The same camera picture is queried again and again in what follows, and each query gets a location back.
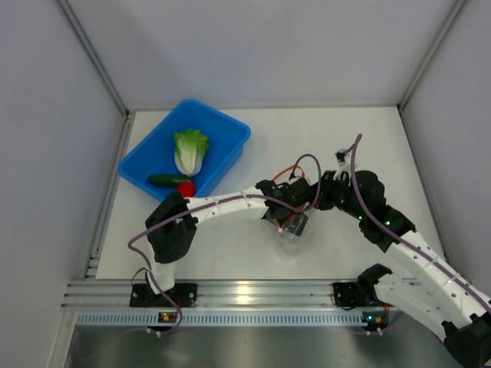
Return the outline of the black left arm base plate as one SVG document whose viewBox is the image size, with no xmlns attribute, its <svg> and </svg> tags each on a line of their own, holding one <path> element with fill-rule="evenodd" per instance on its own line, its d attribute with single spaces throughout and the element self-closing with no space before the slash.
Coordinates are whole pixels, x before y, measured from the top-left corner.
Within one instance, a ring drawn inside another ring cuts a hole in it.
<svg viewBox="0 0 491 368">
<path fill-rule="evenodd" d="M 197 284 L 177 283 L 174 288 L 166 291 L 166 295 L 178 307 L 193 307 L 196 303 Z M 129 305 L 139 308 L 173 306 L 159 291 L 155 294 L 147 283 L 132 285 Z"/>
</svg>

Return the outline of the fake green cucumber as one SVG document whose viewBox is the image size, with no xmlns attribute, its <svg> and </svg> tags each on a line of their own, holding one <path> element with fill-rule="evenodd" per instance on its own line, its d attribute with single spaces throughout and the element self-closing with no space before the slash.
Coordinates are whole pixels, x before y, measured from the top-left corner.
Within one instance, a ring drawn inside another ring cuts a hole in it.
<svg viewBox="0 0 491 368">
<path fill-rule="evenodd" d="M 147 182 L 153 186 L 176 188 L 185 182 L 193 182 L 193 178 L 185 175 L 154 174 L 147 177 Z"/>
</svg>

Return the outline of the fake red bell pepper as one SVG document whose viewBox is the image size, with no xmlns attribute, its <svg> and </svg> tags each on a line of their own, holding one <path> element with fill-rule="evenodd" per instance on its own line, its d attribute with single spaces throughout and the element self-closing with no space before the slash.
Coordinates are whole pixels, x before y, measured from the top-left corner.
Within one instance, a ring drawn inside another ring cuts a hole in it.
<svg viewBox="0 0 491 368">
<path fill-rule="evenodd" d="M 181 182 L 177 187 L 176 191 L 183 197 L 183 198 L 190 198 L 194 197 L 196 194 L 196 186 L 194 182 L 191 181 L 185 181 Z"/>
</svg>

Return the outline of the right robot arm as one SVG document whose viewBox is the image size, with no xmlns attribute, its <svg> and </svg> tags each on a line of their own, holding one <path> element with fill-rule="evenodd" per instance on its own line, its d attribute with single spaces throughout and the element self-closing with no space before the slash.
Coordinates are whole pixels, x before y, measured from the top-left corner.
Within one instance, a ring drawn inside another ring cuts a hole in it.
<svg viewBox="0 0 491 368">
<path fill-rule="evenodd" d="M 366 304 L 382 300 L 431 330 L 461 366 L 490 362 L 490 297 L 440 257 L 400 211 L 387 204 L 377 175 L 328 170 L 320 180 L 319 210 L 339 209 L 359 222 L 364 237 L 405 268 L 423 287 L 392 281 L 391 270 L 358 285 Z"/>
</svg>

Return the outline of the clear zip top bag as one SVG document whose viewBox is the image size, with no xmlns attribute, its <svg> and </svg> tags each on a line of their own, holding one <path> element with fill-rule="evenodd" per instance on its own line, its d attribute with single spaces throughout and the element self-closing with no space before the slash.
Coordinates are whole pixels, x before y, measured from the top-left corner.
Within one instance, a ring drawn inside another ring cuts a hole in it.
<svg viewBox="0 0 491 368">
<path fill-rule="evenodd" d="M 284 182 L 292 184 L 296 179 L 306 179 L 310 184 L 310 179 L 300 166 L 289 166 L 273 177 L 277 184 Z M 311 252 L 312 231 L 307 229 L 309 217 L 306 213 L 291 214 L 285 221 L 280 222 L 270 215 L 266 215 L 264 227 L 268 232 L 269 240 L 275 254 L 284 262 L 292 263 L 300 259 L 301 256 Z"/>
</svg>

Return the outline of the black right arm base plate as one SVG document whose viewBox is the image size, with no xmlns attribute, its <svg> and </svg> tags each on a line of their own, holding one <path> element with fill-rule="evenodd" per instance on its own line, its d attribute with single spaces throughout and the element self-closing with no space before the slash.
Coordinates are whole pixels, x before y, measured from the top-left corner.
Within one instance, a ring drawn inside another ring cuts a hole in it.
<svg viewBox="0 0 491 368">
<path fill-rule="evenodd" d="M 372 286 L 364 286 L 359 282 L 333 283 L 334 304 L 345 310 L 356 307 L 382 307 Z"/>
</svg>

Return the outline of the fake green lettuce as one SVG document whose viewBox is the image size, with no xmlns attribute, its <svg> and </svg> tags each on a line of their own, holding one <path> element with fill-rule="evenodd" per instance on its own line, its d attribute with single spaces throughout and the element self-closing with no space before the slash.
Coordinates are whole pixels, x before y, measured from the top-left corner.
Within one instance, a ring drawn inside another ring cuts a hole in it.
<svg viewBox="0 0 491 368">
<path fill-rule="evenodd" d="M 200 130 L 189 128 L 174 133 L 174 144 L 174 161 L 177 169 L 185 176 L 197 175 L 209 149 L 209 138 Z"/>
</svg>

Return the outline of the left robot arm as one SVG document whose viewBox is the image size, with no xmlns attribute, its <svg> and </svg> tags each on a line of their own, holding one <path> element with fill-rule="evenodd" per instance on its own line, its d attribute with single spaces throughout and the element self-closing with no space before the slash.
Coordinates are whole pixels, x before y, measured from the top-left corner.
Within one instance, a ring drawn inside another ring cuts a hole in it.
<svg viewBox="0 0 491 368">
<path fill-rule="evenodd" d="M 147 265 L 147 297 L 156 306 L 171 302 L 176 264 L 187 255 L 199 230 L 225 220 L 285 221 L 315 206 L 320 190 L 318 183 L 298 177 L 280 184 L 265 179 L 228 195 L 167 196 L 145 221 L 146 230 L 128 243 Z"/>
</svg>

